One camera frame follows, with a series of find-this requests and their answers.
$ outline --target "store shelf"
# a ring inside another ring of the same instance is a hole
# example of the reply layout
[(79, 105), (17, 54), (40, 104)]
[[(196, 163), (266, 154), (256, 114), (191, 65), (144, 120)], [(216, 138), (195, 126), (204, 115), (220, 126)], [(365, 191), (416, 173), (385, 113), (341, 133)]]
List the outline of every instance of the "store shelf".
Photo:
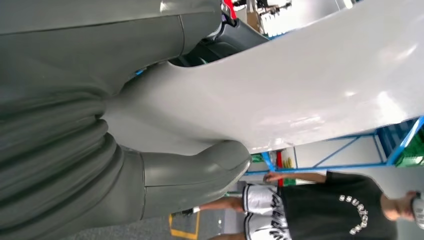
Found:
[[(281, 168), (275, 166), (274, 162), (270, 157), (269, 152), (261, 153), (266, 165), (267, 170), (263, 171), (248, 171), (245, 175), (264, 175), (269, 171), (273, 172), (284, 172), (284, 173), (298, 173), (298, 172), (311, 172), (311, 171), (325, 171), (325, 170), (336, 170), (336, 169), (354, 169), (354, 168), (376, 168), (385, 166), (394, 166), (396, 161), (401, 156), (405, 148), (410, 144), (411, 140), (423, 128), (424, 116), (411, 119), (398, 124), (393, 124), (385, 127), (380, 127), (374, 132), (360, 133), (346, 135), (338, 138), (329, 139), (328, 141), (334, 140), (350, 140), (343, 146), (332, 152), (331, 154), (318, 161), (316, 164), (310, 167), (299, 167), (298, 158), (296, 155), (296, 148), (293, 147), (295, 168)], [(340, 164), (340, 165), (326, 165), (322, 166), (328, 159), (334, 157), (344, 149), (351, 146), (353, 143), (361, 138), (372, 138), (376, 147), (376, 152), (379, 156), (379, 162), (371, 163), (357, 163), (357, 164)]]

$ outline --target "black and white shorts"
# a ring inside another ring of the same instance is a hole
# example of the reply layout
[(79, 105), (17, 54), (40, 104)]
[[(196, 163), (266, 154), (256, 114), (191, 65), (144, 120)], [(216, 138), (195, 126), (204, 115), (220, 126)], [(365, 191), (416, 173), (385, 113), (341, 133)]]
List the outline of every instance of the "black and white shorts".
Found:
[(243, 190), (247, 240), (291, 240), (283, 200), (272, 185), (247, 185)]

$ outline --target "black t-shirt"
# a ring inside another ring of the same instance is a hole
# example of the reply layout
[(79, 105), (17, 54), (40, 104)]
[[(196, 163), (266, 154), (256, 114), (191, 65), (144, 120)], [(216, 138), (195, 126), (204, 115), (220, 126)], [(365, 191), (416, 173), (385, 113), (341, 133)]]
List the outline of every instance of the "black t-shirt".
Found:
[(373, 179), (327, 172), (325, 183), (280, 189), (293, 240), (396, 240), (397, 225), (382, 211)]

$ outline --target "person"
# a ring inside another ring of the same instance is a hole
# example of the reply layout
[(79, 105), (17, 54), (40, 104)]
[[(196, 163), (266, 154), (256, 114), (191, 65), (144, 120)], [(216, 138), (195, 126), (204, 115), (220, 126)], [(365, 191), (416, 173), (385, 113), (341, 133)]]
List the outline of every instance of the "person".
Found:
[[(174, 215), (234, 209), (247, 212), (244, 232), (222, 234), (210, 240), (395, 240), (396, 220), (413, 221), (412, 202), (417, 191), (389, 198), (369, 176), (328, 171), (265, 175), (267, 183), (283, 178), (316, 184), (285, 187), (247, 185), (242, 198), (223, 197)], [(418, 224), (423, 227), (423, 216)]]

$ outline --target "cardboard box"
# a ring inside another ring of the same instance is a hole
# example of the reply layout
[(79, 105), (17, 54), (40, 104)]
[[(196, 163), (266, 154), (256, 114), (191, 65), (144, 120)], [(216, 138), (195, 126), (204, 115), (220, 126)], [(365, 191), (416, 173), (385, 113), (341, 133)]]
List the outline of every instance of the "cardboard box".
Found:
[(247, 24), (251, 26), (254, 30), (256, 30), (258, 33), (261, 32), (258, 23), (258, 15), (256, 12), (247, 13)]

